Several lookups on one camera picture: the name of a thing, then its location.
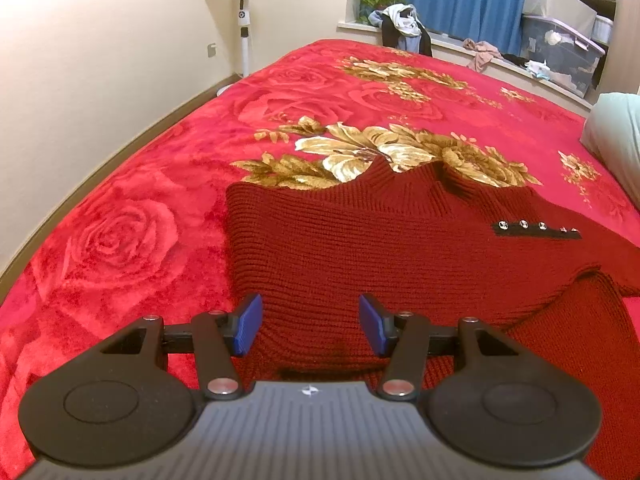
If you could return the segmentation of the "dark red knit sweater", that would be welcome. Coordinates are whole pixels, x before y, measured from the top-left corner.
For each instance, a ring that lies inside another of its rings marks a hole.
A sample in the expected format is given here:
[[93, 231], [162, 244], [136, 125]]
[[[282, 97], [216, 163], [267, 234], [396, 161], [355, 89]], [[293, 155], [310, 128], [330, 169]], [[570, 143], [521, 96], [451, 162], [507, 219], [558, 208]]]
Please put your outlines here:
[[586, 384], [603, 408], [589, 466], [639, 473], [639, 341], [625, 299], [636, 245], [533, 188], [493, 188], [440, 162], [377, 160], [324, 190], [227, 191], [232, 292], [259, 294], [262, 327], [243, 380], [377, 382], [382, 362], [358, 299], [437, 325], [475, 316]]

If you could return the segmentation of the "pile of clothes on chair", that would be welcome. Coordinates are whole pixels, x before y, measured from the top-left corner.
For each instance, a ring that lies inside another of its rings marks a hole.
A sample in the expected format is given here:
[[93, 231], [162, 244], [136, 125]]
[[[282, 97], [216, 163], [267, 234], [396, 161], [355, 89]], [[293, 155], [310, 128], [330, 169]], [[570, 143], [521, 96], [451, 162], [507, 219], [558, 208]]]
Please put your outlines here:
[[384, 47], [433, 55], [431, 36], [412, 4], [395, 3], [383, 10], [374, 10], [369, 14], [368, 21], [381, 31]]

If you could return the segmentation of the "red floral bed blanket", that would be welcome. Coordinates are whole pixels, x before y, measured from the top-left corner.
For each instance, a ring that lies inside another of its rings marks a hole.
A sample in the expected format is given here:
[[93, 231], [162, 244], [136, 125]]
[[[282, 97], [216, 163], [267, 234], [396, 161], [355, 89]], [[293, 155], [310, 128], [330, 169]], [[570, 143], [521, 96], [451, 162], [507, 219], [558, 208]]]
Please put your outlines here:
[[468, 68], [347, 40], [295, 50], [131, 156], [51, 232], [1, 307], [1, 474], [32, 464], [18, 406], [38, 379], [142, 316], [229, 311], [227, 191], [324, 190], [377, 160], [533, 188], [639, 250], [639, 214], [580, 144], [584, 121]]

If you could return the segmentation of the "green folded duvet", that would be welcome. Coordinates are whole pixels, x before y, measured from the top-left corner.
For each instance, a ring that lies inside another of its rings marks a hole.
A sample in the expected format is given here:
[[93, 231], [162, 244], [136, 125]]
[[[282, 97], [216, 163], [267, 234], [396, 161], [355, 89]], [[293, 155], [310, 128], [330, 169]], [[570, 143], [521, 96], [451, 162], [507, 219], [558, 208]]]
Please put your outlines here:
[[640, 96], [602, 93], [586, 119], [580, 143], [608, 170], [639, 208]]

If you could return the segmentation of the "pink cloth on sill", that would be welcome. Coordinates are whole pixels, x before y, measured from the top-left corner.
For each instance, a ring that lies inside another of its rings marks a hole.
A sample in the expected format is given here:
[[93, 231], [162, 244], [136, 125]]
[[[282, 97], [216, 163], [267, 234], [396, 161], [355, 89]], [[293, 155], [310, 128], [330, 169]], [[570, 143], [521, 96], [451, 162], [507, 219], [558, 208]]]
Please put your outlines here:
[[503, 56], [493, 44], [487, 41], [474, 41], [471, 38], [463, 40], [462, 47], [465, 50], [472, 52], [473, 57], [468, 64], [470, 70], [474, 70], [477, 73], [483, 73], [486, 67], [493, 60], [502, 60]]

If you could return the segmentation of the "grey plastic storage bin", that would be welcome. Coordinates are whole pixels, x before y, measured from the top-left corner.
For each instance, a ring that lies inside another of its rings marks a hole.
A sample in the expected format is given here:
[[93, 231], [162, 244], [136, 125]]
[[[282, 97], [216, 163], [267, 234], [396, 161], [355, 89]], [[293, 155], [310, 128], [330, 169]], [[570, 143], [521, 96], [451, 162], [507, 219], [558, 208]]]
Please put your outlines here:
[[521, 57], [554, 84], [583, 98], [605, 50], [555, 18], [522, 15]]

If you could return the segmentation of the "green potted plant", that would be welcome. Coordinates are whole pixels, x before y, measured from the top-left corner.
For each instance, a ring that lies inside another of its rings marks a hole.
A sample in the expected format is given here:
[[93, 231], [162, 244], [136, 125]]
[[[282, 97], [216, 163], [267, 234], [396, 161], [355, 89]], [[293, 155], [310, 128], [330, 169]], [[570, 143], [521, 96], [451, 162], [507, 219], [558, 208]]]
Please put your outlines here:
[[404, 3], [406, 0], [358, 0], [358, 14], [356, 22], [368, 24], [368, 16], [373, 11], [382, 11], [388, 6], [396, 3]]

